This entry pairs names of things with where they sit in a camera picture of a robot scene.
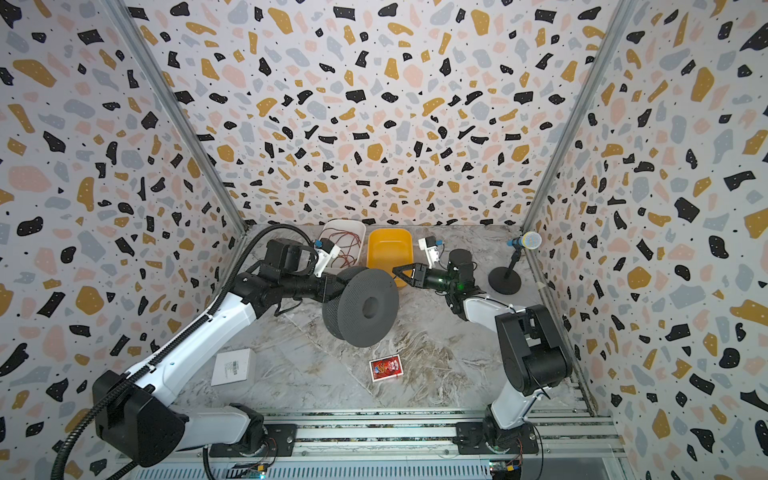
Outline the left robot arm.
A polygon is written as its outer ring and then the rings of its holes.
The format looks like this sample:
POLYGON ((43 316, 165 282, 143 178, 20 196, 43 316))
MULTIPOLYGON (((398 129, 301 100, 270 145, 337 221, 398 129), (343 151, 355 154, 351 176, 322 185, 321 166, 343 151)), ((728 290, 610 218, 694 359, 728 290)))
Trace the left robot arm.
POLYGON ((327 303, 344 284, 325 268, 339 255, 331 240, 298 244, 272 239, 263 259, 244 269, 238 258, 220 295, 190 325, 122 374, 107 371, 93 385, 95 404, 58 448, 51 478, 63 478, 70 454, 89 425, 127 456, 116 477, 150 467, 179 450, 230 445, 245 456, 269 446, 261 414, 241 404, 181 413, 171 405, 194 374, 236 334, 287 298, 327 303))

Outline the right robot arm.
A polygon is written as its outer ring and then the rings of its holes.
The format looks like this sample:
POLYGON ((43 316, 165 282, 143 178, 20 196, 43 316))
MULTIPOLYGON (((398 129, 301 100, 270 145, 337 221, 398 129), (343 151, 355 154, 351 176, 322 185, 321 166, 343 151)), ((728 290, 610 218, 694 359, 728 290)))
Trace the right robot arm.
POLYGON ((566 342, 543 305, 515 307, 487 295, 475 282, 472 254, 455 249, 445 269, 428 263, 396 266, 392 273, 411 287, 443 295, 453 314, 497 335, 506 384, 485 410, 481 434, 461 433, 457 444, 497 453, 525 448, 534 404, 573 369, 566 342))

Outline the grey perforated cable spool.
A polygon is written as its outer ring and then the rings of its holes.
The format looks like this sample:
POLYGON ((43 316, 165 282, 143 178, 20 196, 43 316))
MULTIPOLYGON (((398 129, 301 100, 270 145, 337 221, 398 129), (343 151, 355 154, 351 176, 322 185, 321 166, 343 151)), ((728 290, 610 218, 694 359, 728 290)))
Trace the grey perforated cable spool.
POLYGON ((394 279, 383 270, 355 266, 340 271, 336 280, 343 290, 322 307, 326 329, 358 348, 377 344, 397 317, 399 293, 394 279))

